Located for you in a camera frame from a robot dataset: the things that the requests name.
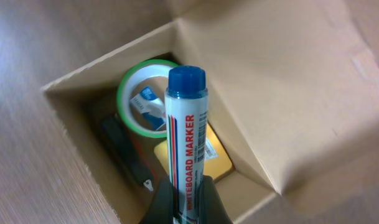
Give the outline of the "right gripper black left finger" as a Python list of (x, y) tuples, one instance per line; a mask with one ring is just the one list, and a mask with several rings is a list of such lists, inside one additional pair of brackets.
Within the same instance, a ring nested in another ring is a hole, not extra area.
[(147, 212), (139, 224), (173, 224), (173, 187), (168, 177), (159, 181)]

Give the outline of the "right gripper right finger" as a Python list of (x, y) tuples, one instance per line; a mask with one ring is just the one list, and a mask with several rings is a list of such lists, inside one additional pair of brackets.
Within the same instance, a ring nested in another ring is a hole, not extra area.
[(199, 224), (232, 224), (210, 176), (203, 176), (199, 188)]

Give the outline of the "yellow sticky note pad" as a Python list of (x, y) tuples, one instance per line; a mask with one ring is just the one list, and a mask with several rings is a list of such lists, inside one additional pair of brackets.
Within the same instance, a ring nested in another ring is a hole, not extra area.
[[(167, 156), (167, 141), (165, 140), (158, 144), (154, 148), (154, 153), (168, 174), (169, 164)], [(209, 124), (207, 124), (204, 159), (204, 174), (212, 177), (214, 181), (221, 179), (233, 169), (233, 164), (229, 155)]]

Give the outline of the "red black stapler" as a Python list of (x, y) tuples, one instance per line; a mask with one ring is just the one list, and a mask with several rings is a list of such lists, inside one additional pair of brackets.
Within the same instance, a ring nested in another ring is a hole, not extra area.
[(154, 175), (139, 155), (117, 117), (109, 115), (103, 118), (99, 127), (106, 142), (106, 148), (114, 160), (120, 167), (124, 166), (127, 169), (135, 183), (143, 186), (149, 192), (153, 192)]

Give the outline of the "blue white staples box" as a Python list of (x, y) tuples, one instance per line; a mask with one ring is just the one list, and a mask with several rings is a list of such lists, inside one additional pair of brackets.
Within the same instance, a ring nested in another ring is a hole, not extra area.
[(166, 123), (166, 111), (163, 101), (147, 86), (130, 99), (130, 104), (158, 131)]

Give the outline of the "blue white marker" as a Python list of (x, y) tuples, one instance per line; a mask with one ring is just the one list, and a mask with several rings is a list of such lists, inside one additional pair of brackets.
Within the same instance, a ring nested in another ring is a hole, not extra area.
[(190, 65), (171, 69), (164, 99), (173, 217), (198, 223), (208, 111), (205, 71)]

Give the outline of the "green tape roll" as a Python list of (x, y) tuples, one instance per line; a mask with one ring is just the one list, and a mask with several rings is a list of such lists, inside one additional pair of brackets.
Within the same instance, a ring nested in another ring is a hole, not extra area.
[(169, 71), (177, 66), (176, 63), (163, 60), (151, 59), (141, 62), (130, 68), (124, 75), (118, 86), (116, 96), (117, 108), (123, 123), (134, 133), (147, 138), (164, 138), (167, 131), (159, 129), (158, 131), (146, 129), (141, 126), (134, 118), (130, 107), (130, 99), (134, 89), (142, 82), (156, 77), (167, 78)]

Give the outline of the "brown cardboard box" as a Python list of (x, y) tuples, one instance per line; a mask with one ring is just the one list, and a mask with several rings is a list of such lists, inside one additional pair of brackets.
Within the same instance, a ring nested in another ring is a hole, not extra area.
[(278, 195), (317, 215), (379, 184), (379, 0), (169, 6), (172, 22), (43, 88), (122, 223), (151, 197), (118, 174), (78, 103), (166, 53), (206, 71), (208, 118), (235, 165), (217, 190), (235, 223)]

